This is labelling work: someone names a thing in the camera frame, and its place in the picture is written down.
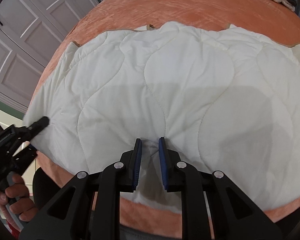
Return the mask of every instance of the white quilt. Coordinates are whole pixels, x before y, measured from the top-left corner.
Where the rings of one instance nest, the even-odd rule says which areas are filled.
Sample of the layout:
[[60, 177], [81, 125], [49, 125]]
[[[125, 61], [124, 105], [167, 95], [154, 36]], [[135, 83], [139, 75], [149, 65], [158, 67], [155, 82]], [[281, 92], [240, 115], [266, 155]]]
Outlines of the white quilt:
[[300, 196], [300, 45], [231, 25], [167, 22], [70, 43], [24, 118], [33, 145], [69, 172], [95, 173], [143, 140], [132, 201], [181, 212], [163, 190], [158, 139], [204, 172], [223, 171], [261, 209]]

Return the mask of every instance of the silver screw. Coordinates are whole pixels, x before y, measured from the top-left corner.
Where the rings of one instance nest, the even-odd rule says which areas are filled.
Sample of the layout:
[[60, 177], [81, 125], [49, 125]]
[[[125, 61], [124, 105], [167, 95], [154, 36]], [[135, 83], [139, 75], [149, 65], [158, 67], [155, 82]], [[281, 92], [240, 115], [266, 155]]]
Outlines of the silver screw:
[[216, 177], [216, 178], [218, 178], [218, 179], [221, 179], [222, 177], [223, 177], [223, 172], [222, 171], [216, 171], [215, 173], [214, 173], [214, 176]]
[[78, 174], [77, 174], [77, 177], [78, 179], [83, 179], [87, 176], [87, 173], [85, 171], [80, 171]]
[[186, 166], [187, 166], [187, 164], [186, 164], [185, 162], [178, 162], [178, 163], [177, 163], [177, 167], [178, 167], [178, 168], [183, 169], [183, 168], [185, 168]]
[[121, 168], [124, 166], [124, 164], [121, 163], [121, 162], [117, 162], [117, 163], [115, 163], [113, 166], [114, 166], [116, 169], [121, 169]]

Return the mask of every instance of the finger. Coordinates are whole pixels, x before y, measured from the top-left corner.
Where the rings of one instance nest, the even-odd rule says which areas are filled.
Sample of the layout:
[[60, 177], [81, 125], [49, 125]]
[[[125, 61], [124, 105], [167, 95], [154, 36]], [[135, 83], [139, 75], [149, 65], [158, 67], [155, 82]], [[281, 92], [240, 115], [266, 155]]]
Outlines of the finger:
[[12, 175], [12, 181], [14, 183], [18, 183], [18, 184], [24, 184], [25, 183], [25, 181], [23, 180], [23, 178], [19, 174], [17, 174], [17, 173], [15, 173], [15, 174]]
[[34, 202], [30, 198], [21, 198], [10, 206], [10, 211], [14, 214], [21, 214], [34, 207]]
[[6, 188], [5, 193], [9, 198], [29, 196], [29, 190], [24, 184], [14, 184]]
[[24, 211], [20, 216], [20, 220], [22, 221], [26, 221], [29, 222], [37, 213], [38, 213], [38, 209], [36, 207], [31, 208], [27, 211]]
[[7, 196], [5, 195], [5, 193], [0, 191], [0, 206], [5, 206], [7, 203], [8, 203]]

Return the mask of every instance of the orange bedspread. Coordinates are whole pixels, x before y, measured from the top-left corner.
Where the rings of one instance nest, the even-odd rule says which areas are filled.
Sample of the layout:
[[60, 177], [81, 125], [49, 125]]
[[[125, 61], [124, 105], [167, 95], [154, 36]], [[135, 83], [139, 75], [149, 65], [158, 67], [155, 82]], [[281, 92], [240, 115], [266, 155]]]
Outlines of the orange bedspread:
[[[134, 29], [147, 24], [158, 28], [167, 21], [214, 31], [223, 30], [232, 23], [285, 45], [300, 43], [300, 19], [283, 5], [271, 0], [104, 0], [61, 43], [44, 70], [36, 91], [55, 69], [70, 41], [85, 44], [106, 30]], [[72, 177], [43, 154], [40, 154], [38, 161], [59, 186]], [[266, 214], [277, 221], [298, 207], [300, 198]], [[120, 222], [141, 231], [181, 238], [180, 215], [123, 199]]]

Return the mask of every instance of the triangular cutout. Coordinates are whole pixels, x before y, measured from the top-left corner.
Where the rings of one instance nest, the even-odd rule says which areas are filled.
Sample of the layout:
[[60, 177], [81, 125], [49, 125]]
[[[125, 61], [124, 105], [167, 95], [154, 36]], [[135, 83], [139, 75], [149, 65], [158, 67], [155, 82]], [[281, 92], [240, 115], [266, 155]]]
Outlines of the triangular cutout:
[[55, 203], [49, 208], [48, 215], [64, 220], [75, 192], [75, 188], [69, 188]]
[[226, 188], [235, 217], [239, 220], [252, 215], [249, 206], [231, 189]]

